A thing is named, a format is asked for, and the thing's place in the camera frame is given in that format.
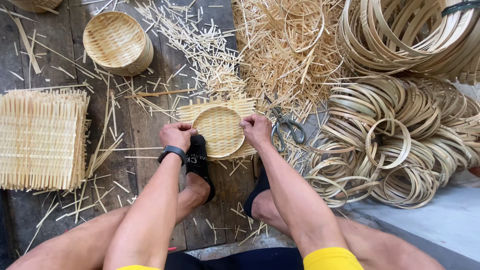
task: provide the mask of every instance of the wooden floor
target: wooden floor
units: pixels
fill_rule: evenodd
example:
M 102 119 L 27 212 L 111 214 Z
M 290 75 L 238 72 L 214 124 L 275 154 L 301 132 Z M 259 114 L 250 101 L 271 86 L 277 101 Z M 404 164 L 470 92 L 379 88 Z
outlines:
M 188 6 L 191 1 L 192 0 L 174 0 L 171 2 L 179 6 Z M 2 4 L 10 11 L 39 22 L 34 23 L 26 19 L 21 19 L 28 36 L 31 37 L 36 29 L 36 39 L 40 43 L 50 47 L 70 60 L 75 60 L 83 56 L 84 47 L 82 36 L 86 24 L 92 18 L 90 12 L 94 11 L 95 7 L 100 9 L 107 3 L 100 2 L 89 5 L 78 5 L 81 2 L 85 2 L 85 0 L 64 0 L 63 3 L 55 9 L 59 12 L 59 15 L 55 15 L 50 12 L 37 14 L 25 12 L 14 7 L 9 2 L 2 0 Z M 146 2 L 146 4 L 148 4 L 146 0 L 138 0 L 138 2 Z M 155 0 L 157 6 L 160 6 L 162 2 L 162 0 Z M 223 8 L 207 8 L 208 5 L 223 5 Z M 135 1 L 131 0 L 130 4 L 119 4 L 116 10 L 126 12 L 133 16 L 140 25 L 146 29 L 149 25 L 142 21 L 143 16 L 134 9 L 134 6 L 136 6 Z M 199 23 L 200 27 L 203 27 L 204 23 L 209 24 L 210 19 L 213 19 L 215 24 L 224 30 L 231 30 L 234 27 L 229 0 L 196 0 L 192 5 L 192 13 L 196 14 L 200 7 L 203 7 L 204 11 L 202 23 Z M 171 74 L 175 73 L 183 64 L 187 64 L 187 67 L 189 66 L 189 63 L 181 52 L 172 49 L 170 46 L 166 46 L 166 38 L 164 36 L 158 33 L 159 37 L 156 37 L 152 31 L 149 31 L 149 36 L 155 51 L 150 68 L 155 72 L 151 75 L 149 75 L 148 72 L 144 72 L 145 77 L 134 77 L 134 88 L 145 85 L 146 81 L 156 82 L 159 77 L 161 77 L 162 82 L 165 82 L 165 80 L 169 78 Z M 89 92 L 91 100 L 88 109 L 88 119 L 92 119 L 91 134 L 89 137 L 92 144 L 88 145 L 88 156 L 90 156 L 90 153 L 93 152 L 92 148 L 98 143 L 101 133 L 99 129 L 103 128 L 102 122 L 105 116 L 105 102 L 107 100 L 107 86 L 105 82 L 92 79 L 82 72 L 78 72 L 71 63 L 38 45 L 35 46 L 34 53 L 46 53 L 46 55 L 41 55 L 41 59 L 37 58 L 40 68 L 43 68 L 43 72 L 41 75 L 35 75 L 32 69 L 29 73 L 28 56 L 20 53 L 20 51 L 26 52 L 26 50 L 19 37 L 17 27 L 12 19 L 4 12 L 0 12 L 0 37 L 0 48 L 2 48 L 2 56 L 0 57 L 1 93 L 4 93 L 4 91 L 8 89 L 29 88 L 29 77 L 31 77 L 32 88 L 75 85 L 81 84 L 85 80 L 93 86 L 95 93 L 92 94 Z M 16 44 L 19 50 L 19 56 L 15 53 L 14 44 Z M 234 37 L 230 37 L 230 40 L 228 40 L 228 47 L 236 49 Z M 82 59 L 77 61 L 77 63 L 92 72 L 94 71 L 93 62 L 89 57 L 87 57 L 86 63 L 82 63 Z M 65 69 L 75 78 L 69 77 L 67 74 L 52 68 L 52 66 Z M 24 81 L 16 78 L 8 71 L 17 73 L 24 78 Z M 187 83 L 190 83 L 190 85 L 195 84 L 194 81 L 190 79 L 190 76 L 194 75 L 192 70 L 185 68 L 182 73 L 186 73 L 189 77 L 174 77 L 169 83 L 171 85 L 170 90 L 186 89 Z M 115 76 L 115 80 L 118 84 L 122 82 L 122 78 L 119 76 Z M 116 94 L 119 92 L 114 84 L 111 84 L 110 88 L 113 89 Z M 174 95 L 171 97 L 164 95 L 160 97 L 149 97 L 148 99 L 158 106 L 167 109 L 172 105 L 174 98 Z M 121 107 L 121 109 L 116 109 L 117 129 L 119 133 L 125 133 L 122 137 L 123 142 L 119 148 L 161 146 L 158 140 L 158 132 L 164 124 L 173 120 L 160 112 L 154 112 L 153 116 L 150 117 L 145 113 L 143 108 L 137 105 L 132 99 L 118 98 L 117 102 Z M 188 102 L 185 100 L 181 101 L 179 106 L 187 104 Z M 112 142 L 112 137 L 107 136 L 106 144 L 110 145 Z M 153 157 L 159 154 L 159 150 L 129 150 L 115 151 L 110 155 L 96 171 L 97 176 L 111 174 L 111 176 L 97 180 L 97 185 L 103 187 L 100 189 L 100 194 L 103 194 L 104 191 L 115 186 L 112 181 L 120 183 L 128 189 L 130 193 L 126 193 L 118 187 L 114 188 L 102 199 L 108 211 L 120 207 L 117 195 L 120 196 L 124 206 L 128 205 L 127 199 L 131 201 L 132 197 L 143 190 L 150 176 L 158 166 L 156 160 L 125 159 L 124 156 Z M 227 166 L 226 170 L 221 167 L 220 164 L 209 164 L 210 176 L 216 187 L 216 196 L 212 202 L 200 206 L 191 216 L 188 216 L 175 228 L 170 243 L 171 247 L 176 247 L 177 250 L 192 250 L 214 245 L 214 232 L 210 229 L 205 219 L 208 219 L 217 228 L 232 228 L 218 230 L 216 244 L 232 243 L 244 239 L 245 233 L 239 232 L 235 240 L 235 231 L 233 228 L 234 226 L 248 228 L 247 220 L 236 215 L 230 208 L 236 209 L 239 202 L 243 204 L 247 195 L 253 190 L 252 162 L 244 163 L 247 168 L 239 167 L 231 176 L 229 176 L 229 174 L 232 171 L 232 163 L 224 161 L 223 164 Z M 180 190 L 183 189 L 184 174 L 185 171 L 183 168 L 181 173 L 182 177 L 180 178 Z M 8 221 L 8 218 L 11 218 L 11 221 L 8 222 L 11 222 L 12 225 L 12 246 L 21 255 L 23 255 L 34 237 L 37 230 L 36 225 L 45 215 L 53 198 L 60 194 L 58 192 L 51 192 L 33 196 L 32 193 L 33 191 L 28 193 L 25 191 L 7 191 L 3 194 L 3 197 L 6 197 L 6 201 L 4 200 L 4 202 L 7 202 L 8 205 L 8 207 L 4 208 L 6 211 L 6 220 Z M 83 202 L 83 205 L 87 206 L 92 204 L 93 200 L 97 198 L 95 189 L 88 185 L 85 196 L 89 196 L 89 198 Z M 68 194 L 66 197 L 60 196 L 59 198 L 61 204 L 65 206 L 74 201 L 74 194 Z M 84 222 L 82 219 L 79 219 L 79 223 L 75 224 L 74 216 L 55 221 L 56 218 L 73 211 L 74 206 L 65 209 L 57 207 L 39 229 L 38 235 L 30 249 L 52 237 L 62 234 L 66 230 L 82 224 Z M 103 213 L 104 211 L 99 205 L 82 212 L 80 216 L 88 221 Z

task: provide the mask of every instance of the woven bamboo tray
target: woven bamboo tray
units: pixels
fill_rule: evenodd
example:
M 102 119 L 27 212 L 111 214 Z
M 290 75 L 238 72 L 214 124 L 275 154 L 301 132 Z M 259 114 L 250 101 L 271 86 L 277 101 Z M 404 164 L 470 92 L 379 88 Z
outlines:
M 49 9 L 55 9 L 62 0 L 8 0 L 10 3 L 14 4 L 15 6 L 30 12 L 45 12 L 47 10 L 40 8 L 46 7 Z
M 192 128 L 204 136 L 207 155 L 221 158 L 237 151 L 245 140 L 241 120 L 242 117 L 234 109 L 212 106 L 197 115 Z
M 93 17 L 84 31 L 85 50 L 105 70 L 120 76 L 143 72 L 153 59 L 153 45 L 138 22 L 121 12 Z

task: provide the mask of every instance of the pile of bamboo rings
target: pile of bamboo rings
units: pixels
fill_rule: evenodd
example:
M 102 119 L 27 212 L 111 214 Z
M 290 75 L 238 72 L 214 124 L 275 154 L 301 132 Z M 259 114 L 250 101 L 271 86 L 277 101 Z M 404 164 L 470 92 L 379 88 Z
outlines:
M 455 171 L 480 165 L 480 105 L 433 78 L 370 75 L 333 87 L 305 177 L 330 207 L 373 196 L 425 205 Z
M 480 12 L 442 16 L 461 0 L 346 0 L 338 51 L 362 74 L 403 70 L 475 85 L 479 76 Z

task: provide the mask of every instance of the forearm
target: forearm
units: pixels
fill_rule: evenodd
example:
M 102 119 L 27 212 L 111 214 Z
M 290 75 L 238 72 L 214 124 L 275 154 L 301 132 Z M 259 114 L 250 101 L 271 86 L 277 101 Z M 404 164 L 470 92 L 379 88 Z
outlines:
M 325 247 L 348 248 L 335 215 L 271 144 L 258 149 L 272 196 L 302 257 Z
M 175 227 L 181 158 L 168 154 L 120 224 L 104 269 L 128 265 L 163 268 Z

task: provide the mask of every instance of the wristwatch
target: wristwatch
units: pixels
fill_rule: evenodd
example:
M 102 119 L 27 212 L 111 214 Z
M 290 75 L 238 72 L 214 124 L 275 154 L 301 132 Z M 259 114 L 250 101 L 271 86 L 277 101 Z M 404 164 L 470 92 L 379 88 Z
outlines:
M 185 155 L 185 152 L 183 152 L 183 150 L 181 148 L 178 148 L 176 146 L 167 145 L 167 146 L 165 146 L 165 149 L 163 150 L 163 153 L 160 155 L 160 157 L 158 157 L 158 159 L 157 159 L 158 163 L 162 163 L 163 158 L 165 158 L 165 156 L 168 153 L 175 153 L 175 154 L 179 155 L 180 158 L 181 158 L 181 165 L 182 166 L 185 164 L 185 162 L 187 162 L 187 156 Z

